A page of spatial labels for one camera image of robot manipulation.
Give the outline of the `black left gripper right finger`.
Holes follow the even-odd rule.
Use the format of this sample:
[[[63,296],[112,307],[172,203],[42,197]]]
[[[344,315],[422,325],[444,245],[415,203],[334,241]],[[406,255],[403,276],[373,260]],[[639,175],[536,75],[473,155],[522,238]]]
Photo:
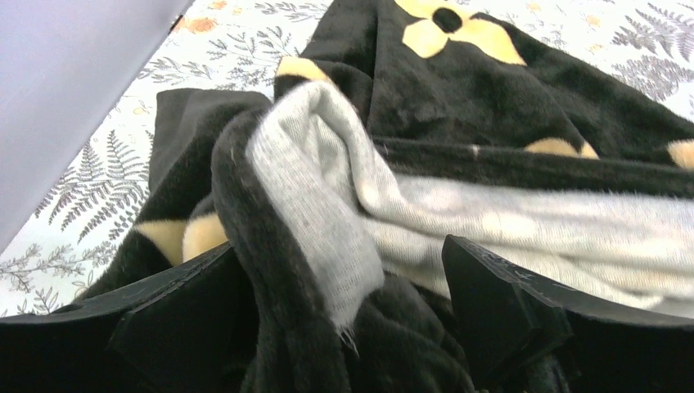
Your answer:
[[[693,321],[603,300],[463,237],[442,261],[471,377],[493,392],[690,392]]]

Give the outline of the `black floral plush pillowcase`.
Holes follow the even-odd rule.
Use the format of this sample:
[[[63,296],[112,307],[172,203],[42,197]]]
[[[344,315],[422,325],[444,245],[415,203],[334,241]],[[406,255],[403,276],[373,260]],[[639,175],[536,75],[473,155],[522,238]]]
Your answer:
[[[477,391],[473,349],[522,326],[505,283],[446,276],[449,235],[516,281],[692,314],[693,124],[637,89],[443,1],[333,2],[273,87],[158,94],[149,199],[79,295],[230,243],[232,330],[212,278],[146,319],[227,345],[227,391]]]

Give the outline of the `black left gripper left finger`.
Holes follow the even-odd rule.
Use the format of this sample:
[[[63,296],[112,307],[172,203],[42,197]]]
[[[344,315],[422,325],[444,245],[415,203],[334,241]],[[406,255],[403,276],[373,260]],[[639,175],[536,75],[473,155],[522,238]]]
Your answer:
[[[222,245],[51,314],[1,321],[4,392],[216,392],[241,267]]]

